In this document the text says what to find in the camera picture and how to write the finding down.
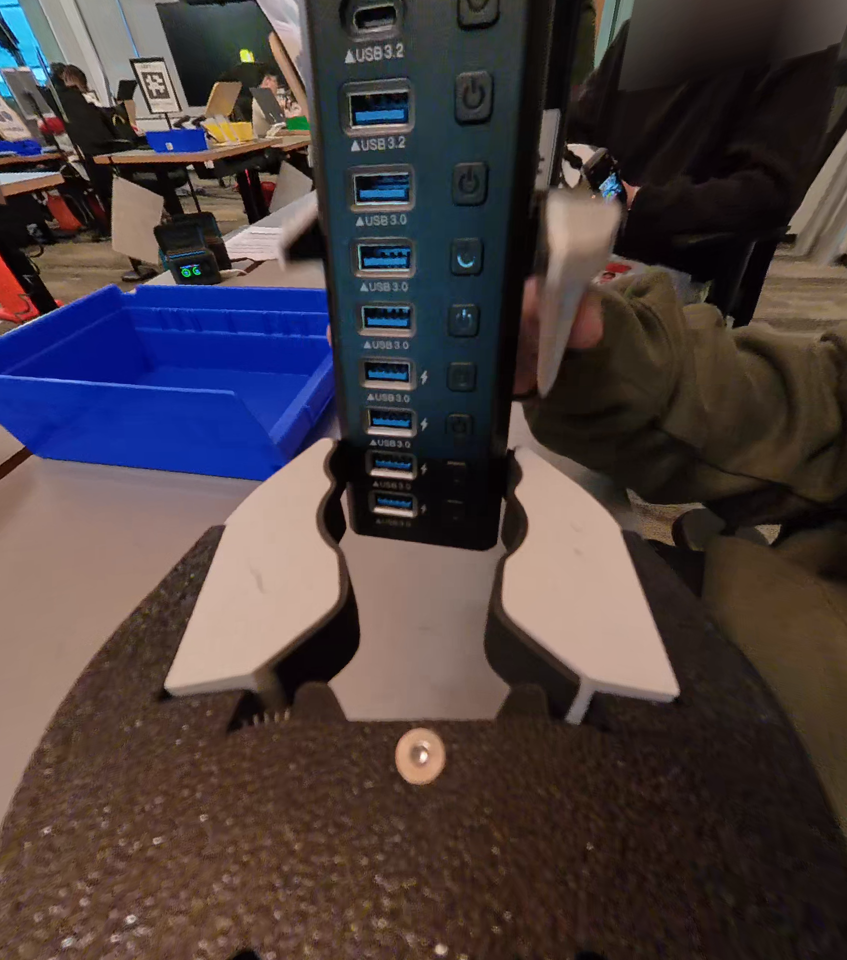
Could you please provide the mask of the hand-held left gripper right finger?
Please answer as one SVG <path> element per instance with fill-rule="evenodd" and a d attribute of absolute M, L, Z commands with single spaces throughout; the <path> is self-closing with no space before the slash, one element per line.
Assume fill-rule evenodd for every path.
<path fill-rule="evenodd" d="M 490 668 L 579 725 L 598 694 L 670 704 L 680 685 L 619 523 L 534 450 L 509 455 L 485 629 Z"/>

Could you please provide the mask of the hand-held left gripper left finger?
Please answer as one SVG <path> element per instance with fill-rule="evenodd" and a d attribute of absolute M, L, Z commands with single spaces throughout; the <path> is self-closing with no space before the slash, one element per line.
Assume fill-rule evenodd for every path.
<path fill-rule="evenodd" d="M 174 697 L 295 698 L 358 652 L 358 603 L 341 541 L 341 451 L 321 438 L 225 522 L 164 680 Z"/>

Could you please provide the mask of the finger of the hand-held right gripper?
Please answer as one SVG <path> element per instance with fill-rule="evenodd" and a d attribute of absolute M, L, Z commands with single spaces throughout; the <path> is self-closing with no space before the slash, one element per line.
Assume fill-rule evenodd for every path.
<path fill-rule="evenodd" d="M 542 205 L 537 252 L 537 391 L 552 390 L 577 312 L 602 276 L 622 222 L 614 200 L 586 191 L 550 191 Z"/>
<path fill-rule="evenodd" d="M 320 218 L 319 194 L 310 191 L 281 210 L 277 261 L 282 268 L 311 261 L 326 262 L 327 241 Z"/>

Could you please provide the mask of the black multi-port USB hub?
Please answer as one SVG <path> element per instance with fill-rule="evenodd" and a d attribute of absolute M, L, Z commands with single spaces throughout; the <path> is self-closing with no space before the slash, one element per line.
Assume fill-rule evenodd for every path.
<path fill-rule="evenodd" d="M 554 2 L 300 6 L 350 526 L 491 549 Z"/>

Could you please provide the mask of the person's right forearm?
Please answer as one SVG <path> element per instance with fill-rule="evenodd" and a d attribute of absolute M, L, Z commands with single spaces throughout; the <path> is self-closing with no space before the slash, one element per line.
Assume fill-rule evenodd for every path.
<path fill-rule="evenodd" d="M 847 516 L 847 322 L 814 338 L 683 306 L 653 270 L 602 284 L 598 330 L 523 401 L 548 449 L 657 504 Z"/>

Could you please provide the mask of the grey desk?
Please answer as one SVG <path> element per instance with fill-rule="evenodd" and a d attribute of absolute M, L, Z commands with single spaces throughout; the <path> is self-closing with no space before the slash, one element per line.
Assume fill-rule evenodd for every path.
<path fill-rule="evenodd" d="M 254 482 L 24 457 L 0 427 L 0 825 L 91 658 Z M 478 553 L 359 536 L 342 549 L 360 617 L 332 682 L 357 719 L 478 719 L 505 686 L 483 652 L 494 569 Z"/>

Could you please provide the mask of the person's right hand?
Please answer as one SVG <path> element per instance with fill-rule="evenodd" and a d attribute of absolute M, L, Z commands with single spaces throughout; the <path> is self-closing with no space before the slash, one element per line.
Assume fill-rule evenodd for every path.
<path fill-rule="evenodd" d="M 545 317 L 541 283 L 534 276 L 523 286 L 513 374 L 513 398 L 546 397 L 556 385 L 563 361 L 573 352 L 595 348 L 604 330 L 599 296 L 586 291 L 573 319 Z"/>

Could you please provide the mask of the black power station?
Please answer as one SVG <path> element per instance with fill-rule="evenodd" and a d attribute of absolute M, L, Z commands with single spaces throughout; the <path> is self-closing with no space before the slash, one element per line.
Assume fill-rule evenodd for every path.
<path fill-rule="evenodd" d="M 232 269 L 219 224 L 208 211 L 179 214 L 153 228 L 160 263 L 177 286 L 216 286 Z"/>

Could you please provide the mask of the small blue plastic bin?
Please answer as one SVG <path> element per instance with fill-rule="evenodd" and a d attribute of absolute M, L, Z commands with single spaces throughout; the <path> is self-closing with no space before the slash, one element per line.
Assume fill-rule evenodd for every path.
<path fill-rule="evenodd" d="M 148 148 L 159 155 L 198 154 L 210 148 L 207 133 L 201 127 L 148 130 L 145 138 Z"/>

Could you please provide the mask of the white chair back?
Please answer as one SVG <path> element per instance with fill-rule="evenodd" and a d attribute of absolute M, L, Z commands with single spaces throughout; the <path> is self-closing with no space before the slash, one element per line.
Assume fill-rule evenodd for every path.
<path fill-rule="evenodd" d="M 110 202 L 111 246 L 118 254 L 156 267 L 161 253 L 154 230 L 163 221 L 164 198 L 127 178 L 113 180 Z"/>

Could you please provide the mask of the large blue plastic bin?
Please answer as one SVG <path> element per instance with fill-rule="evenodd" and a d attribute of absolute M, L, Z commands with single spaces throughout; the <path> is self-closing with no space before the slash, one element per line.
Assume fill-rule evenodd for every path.
<path fill-rule="evenodd" d="M 0 336 L 0 426 L 43 459 L 263 481 L 324 433 L 324 289 L 107 286 Z"/>

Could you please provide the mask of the sign with square code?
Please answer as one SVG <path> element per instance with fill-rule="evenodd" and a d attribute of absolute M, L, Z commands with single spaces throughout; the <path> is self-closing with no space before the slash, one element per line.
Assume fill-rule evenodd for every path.
<path fill-rule="evenodd" d="M 129 65 L 149 114 L 162 116 L 184 112 L 185 108 L 165 58 L 134 57 L 129 61 Z"/>

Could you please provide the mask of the large dark screen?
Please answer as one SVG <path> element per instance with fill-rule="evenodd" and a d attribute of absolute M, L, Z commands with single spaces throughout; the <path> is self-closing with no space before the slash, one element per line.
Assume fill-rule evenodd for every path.
<path fill-rule="evenodd" d="M 256 2 L 159 3 L 156 11 L 192 103 L 206 102 L 221 78 L 238 79 L 242 67 L 276 70 L 272 27 Z"/>

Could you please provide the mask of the person's olive jacket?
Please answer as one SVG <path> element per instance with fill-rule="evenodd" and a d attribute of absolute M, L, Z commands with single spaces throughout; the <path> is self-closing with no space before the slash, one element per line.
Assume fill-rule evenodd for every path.
<path fill-rule="evenodd" d="M 847 836 L 847 457 L 690 463 L 674 498 L 781 528 L 774 546 L 706 547 L 703 598 L 793 721 Z"/>

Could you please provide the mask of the wooden table with orange legs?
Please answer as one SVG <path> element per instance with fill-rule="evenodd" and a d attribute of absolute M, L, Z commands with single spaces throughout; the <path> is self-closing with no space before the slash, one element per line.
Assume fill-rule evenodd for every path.
<path fill-rule="evenodd" d="M 58 172 L 0 174 L 0 260 L 19 288 L 20 305 L 7 307 L 12 324 L 27 323 L 59 306 L 28 250 L 34 244 L 30 227 L 40 219 L 38 196 L 64 184 Z"/>

